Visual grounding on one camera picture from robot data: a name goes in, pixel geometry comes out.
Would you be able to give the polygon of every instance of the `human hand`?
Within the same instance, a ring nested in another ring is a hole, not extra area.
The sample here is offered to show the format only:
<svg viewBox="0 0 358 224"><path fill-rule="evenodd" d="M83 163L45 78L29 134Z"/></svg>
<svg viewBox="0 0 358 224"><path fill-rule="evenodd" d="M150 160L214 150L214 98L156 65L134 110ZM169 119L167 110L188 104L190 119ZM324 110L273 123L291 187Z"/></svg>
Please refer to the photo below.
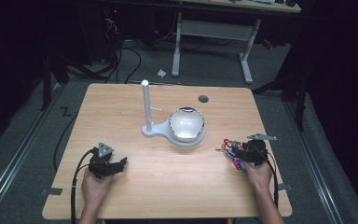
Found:
<svg viewBox="0 0 358 224"><path fill-rule="evenodd" d="M109 190L113 177L114 175L108 175L104 176L102 179L98 179L89 169L84 171L81 189L85 200L85 206L98 209Z"/></svg>
<svg viewBox="0 0 358 224"><path fill-rule="evenodd" d="M249 162L244 162L249 182L254 187L256 193L269 190L269 181L272 177L272 171L266 161L258 166L253 166Z"/></svg>

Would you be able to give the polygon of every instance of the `stand base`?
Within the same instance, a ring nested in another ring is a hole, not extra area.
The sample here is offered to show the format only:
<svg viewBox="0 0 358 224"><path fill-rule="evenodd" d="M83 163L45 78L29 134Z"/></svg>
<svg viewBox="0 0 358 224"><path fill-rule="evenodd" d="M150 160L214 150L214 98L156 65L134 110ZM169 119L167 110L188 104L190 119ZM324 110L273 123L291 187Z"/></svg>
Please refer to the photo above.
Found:
<svg viewBox="0 0 358 224"><path fill-rule="evenodd" d="M154 137L154 136L162 136L170 140L170 142L174 143L179 147L193 147L196 144L200 143L202 139L205 137L205 127L202 129L200 135L191 142L181 142L172 136L172 132L170 130L170 124L168 120L160 124L152 124L152 130L148 131L146 125L142 128L142 132L146 137Z"/></svg>

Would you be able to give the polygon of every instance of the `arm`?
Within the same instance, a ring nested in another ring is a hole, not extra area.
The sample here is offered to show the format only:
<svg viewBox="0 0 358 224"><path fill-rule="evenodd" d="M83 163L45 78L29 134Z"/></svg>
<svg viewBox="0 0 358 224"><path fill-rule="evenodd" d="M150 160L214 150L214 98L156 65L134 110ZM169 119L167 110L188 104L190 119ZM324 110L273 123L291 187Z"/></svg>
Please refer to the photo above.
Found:
<svg viewBox="0 0 358 224"><path fill-rule="evenodd" d="M100 205L109 190L113 177L113 175L109 175L105 176L103 179L98 179L92 172L89 171L89 169L84 171L81 189L85 205L78 222L79 224L95 223L98 209L100 208Z"/></svg>
<svg viewBox="0 0 358 224"><path fill-rule="evenodd" d="M246 166L249 182L255 189L255 195L257 197L263 223L284 223L269 192L269 181L272 177L272 171L269 168L269 165L265 161L257 167L252 166L249 162L244 162L244 165Z"/></svg>

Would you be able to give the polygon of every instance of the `dark circular hole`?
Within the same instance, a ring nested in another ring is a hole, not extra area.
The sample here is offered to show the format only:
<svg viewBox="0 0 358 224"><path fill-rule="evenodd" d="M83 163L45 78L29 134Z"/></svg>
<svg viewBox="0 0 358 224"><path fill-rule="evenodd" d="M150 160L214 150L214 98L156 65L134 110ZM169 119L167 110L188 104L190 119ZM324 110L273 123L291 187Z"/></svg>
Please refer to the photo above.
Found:
<svg viewBox="0 0 358 224"><path fill-rule="evenodd" d="M201 95L201 96L199 96L199 101L201 103L207 103L209 101L209 98L206 95Z"/></svg>

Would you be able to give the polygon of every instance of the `white bowl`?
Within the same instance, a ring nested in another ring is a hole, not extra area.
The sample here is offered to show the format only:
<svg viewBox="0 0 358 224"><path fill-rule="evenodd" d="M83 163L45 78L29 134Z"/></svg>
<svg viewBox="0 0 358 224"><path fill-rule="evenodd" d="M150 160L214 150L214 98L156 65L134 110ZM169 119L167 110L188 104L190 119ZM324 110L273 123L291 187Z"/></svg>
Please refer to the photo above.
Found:
<svg viewBox="0 0 358 224"><path fill-rule="evenodd" d="M180 142L197 140L205 124L202 114L191 107L182 107L175 110L168 122L173 137Z"/></svg>

